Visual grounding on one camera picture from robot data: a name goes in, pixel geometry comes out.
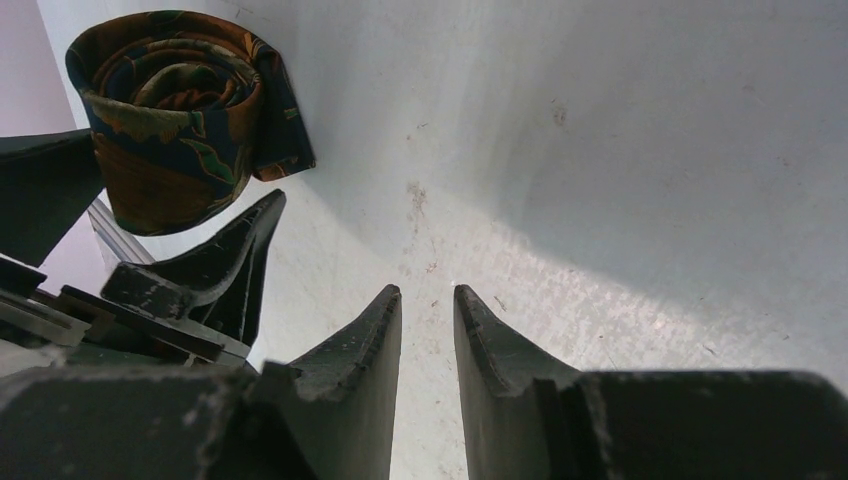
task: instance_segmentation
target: dark gray metal part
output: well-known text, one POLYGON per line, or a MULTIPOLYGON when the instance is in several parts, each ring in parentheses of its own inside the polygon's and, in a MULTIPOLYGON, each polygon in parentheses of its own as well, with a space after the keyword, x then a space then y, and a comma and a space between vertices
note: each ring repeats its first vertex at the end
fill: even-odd
POLYGON ((577 372, 455 291, 469 476, 848 478, 848 401, 799 372, 577 372))

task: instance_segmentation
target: scuff mark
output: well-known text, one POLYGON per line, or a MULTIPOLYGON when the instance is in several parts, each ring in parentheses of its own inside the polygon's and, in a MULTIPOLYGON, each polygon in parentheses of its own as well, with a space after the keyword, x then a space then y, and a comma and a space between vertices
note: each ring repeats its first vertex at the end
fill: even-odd
POLYGON ((497 295, 495 295, 495 301, 498 302, 498 305, 501 306, 501 310, 503 310, 505 312, 506 311, 506 305, 504 305, 504 303, 501 301, 500 298, 498 298, 497 295))

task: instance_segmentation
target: black plastic piece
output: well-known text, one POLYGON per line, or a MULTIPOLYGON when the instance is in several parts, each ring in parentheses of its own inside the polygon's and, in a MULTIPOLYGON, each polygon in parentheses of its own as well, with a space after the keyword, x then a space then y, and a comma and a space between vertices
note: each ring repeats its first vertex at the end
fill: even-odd
POLYGON ((36 368, 0 380, 4 478, 387 479, 401 296, 290 365, 36 368))
POLYGON ((101 190, 88 129, 0 138, 0 253, 41 265, 101 190))
POLYGON ((455 291, 469 476, 848 478, 848 401, 798 372, 578 372, 455 291))
POLYGON ((47 275, 0 258, 0 289, 29 298, 47 280, 47 275))
POLYGON ((285 194, 274 190, 182 255, 152 265, 121 263, 100 295, 162 321, 195 322, 253 345, 268 246, 285 204, 285 194))

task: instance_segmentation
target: rolled necktie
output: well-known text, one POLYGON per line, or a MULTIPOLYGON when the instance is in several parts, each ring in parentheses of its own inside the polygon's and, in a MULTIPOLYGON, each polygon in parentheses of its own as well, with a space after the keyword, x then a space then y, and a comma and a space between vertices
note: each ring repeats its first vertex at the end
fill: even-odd
POLYGON ((238 25, 128 15, 83 32, 65 63, 115 219, 133 234, 189 229, 251 174, 271 181, 315 166, 280 54, 238 25))

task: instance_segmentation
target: white surface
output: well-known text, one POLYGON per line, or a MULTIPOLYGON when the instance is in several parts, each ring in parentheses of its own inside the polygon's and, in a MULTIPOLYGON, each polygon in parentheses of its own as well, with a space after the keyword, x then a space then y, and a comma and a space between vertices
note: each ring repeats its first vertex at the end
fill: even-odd
POLYGON ((456 283, 581 369, 848 387, 848 4, 236 3, 39 2, 59 58, 85 27, 164 6, 283 53, 318 168, 144 243, 171 256, 285 190, 258 346, 275 360, 400 285, 394 478, 465 478, 456 283))
MULTIPOLYGON (((4 108, 0 110, 0 137, 74 130, 38 3, 6 2, 2 12, 0 90, 4 108)), ((48 292, 57 294, 67 284, 91 293, 100 291, 109 270, 97 248, 88 215, 77 220, 38 269, 47 275, 41 288, 48 292)))

